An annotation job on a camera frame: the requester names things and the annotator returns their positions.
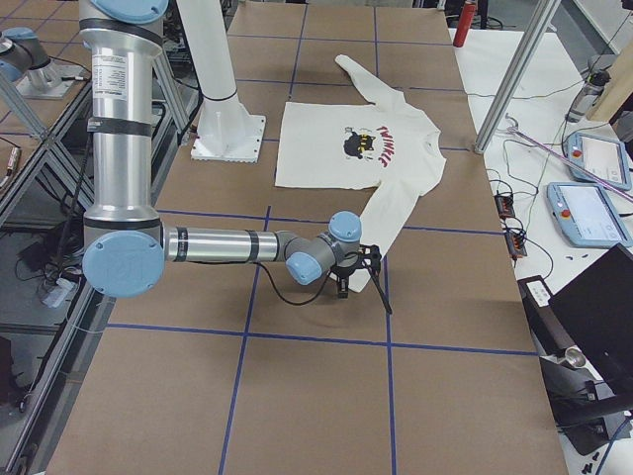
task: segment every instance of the label sticker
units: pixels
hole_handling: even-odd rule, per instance
[[[128,59],[113,54],[92,56],[92,91],[96,99],[128,100]]]
[[[543,285],[543,282],[540,280],[528,282],[527,288],[539,307],[547,307],[550,305],[550,293]]]

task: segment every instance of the table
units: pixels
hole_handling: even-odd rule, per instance
[[[359,213],[370,191],[273,186],[286,100],[362,104],[333,62],[348,54],[428,114],[447,158],[385,258],[394,314],[370,288],[291,308],[252,266],[168,265],[117,302],[46,473],[566,473],[442,14],[247,2],[229,44],[267,116],[259,162],[182,147],[163,220],[314,236]],[[289,298],[315,289],[272,271]]]
[[[466,92],[469,93],[470,111],[478,129],[493,101],[507,65],[520,41],[520,32],[482,32],[471,31],[464,47],[456,50],[457,62],[464,80]],[[538,50],[535,52],[521,83],[514,93],[507,112],[518,120],[522,131],[542,143],[554,143],[553,149],[560,152],[561,125],[570,104],[582,87],[582,79],[567,55],[556,34],[547,33]],[[501,123],[500,129],[509,126]],[[588,129],[588,133],[603,137],[615,138],[615,133],[609,125],[590,122],[585,119],[578,124],[568,123],[565,135],[580,129]],[[512,137],[497,134],[485,153],[486,166],[491,180],[500,178],[510,184],[514,192],[534,193],[534,185],[540,184],[540,193],[533,200],[530,196],[516,195],[514,208],[518,218],[525,226],[529,226],[528,236],[550,252],[554,260],[551,276],[547,285],[556,293],[574,277],[589,267],[605,253],[605,249],[588,249],[572,247],[562,236],[558,225],[552,218],[545,202],[545,187],[554,181],[573,181],[567,167],[556,158],[550,158],[547,166],[544,164],[547,154],[516,143],[506,144],[509,152],[508,160],[503,157],[503,143]],[[514,176],[528,183],[516,180]],[[492,182],[493,190],[497,190],[497,182]],[[500,191],[507,191],[500,185]],[[610,194],[611,199],[620,213],[630,211],[630,204],[623,199]],[[633,231],[630,220],[624,220],[629,232]],[[519,259],[514,273],[517,279],[533,275],[545,276],[549,273],[550,262],[543,250],[533,243],[526,244],[528,256]],[[588,457],[579,456],[571,447],[569,441],[561,436],[565,448],[566,459],[570,473],[580,472],[586,463],[595,461]],[[628,474],[633,466],[633,440],[623,439],[615,444],[609,455],[609,472],[613,474]]]

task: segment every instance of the screen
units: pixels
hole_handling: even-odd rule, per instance
[[[587,240],[624,240],[609,208],[593,186],[561,186],[581,238]]]
[[[582,137],[585,170],[603,180],[623,183],[620,148],[617,143]]]
[[[550,307],[614,393],[633,392],[633,255],[612,247]]]

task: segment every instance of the cartoon graphic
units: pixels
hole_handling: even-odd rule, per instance
[[[374,139],[368,134],[357,134],[352,130],[351,127],[345,129],[345,132],[351,134],[349,138],[343,144],[343,149],[348,156],[355,156],[358,159],[368,159],[371,160],[372,157],[367,154],[363,155],[365,151],[373,151],[374,150]]]

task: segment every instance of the silver robot arm segment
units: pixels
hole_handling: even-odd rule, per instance
[[[286,261],[301,284],[332,266],[351,269],[361,226],[350,212],[334,215],[328,231],[312,240],[287,232],[161,224],[149,193],[151,81],[152,62],[162,51],[167,3],[80,0],[81,35],[92,49],[93,71],[94,117],[88,130],[94,143],[95,203],[84,214],[83,258],[90,284],[109,296],[133,297],[156,284],[165,260]]]

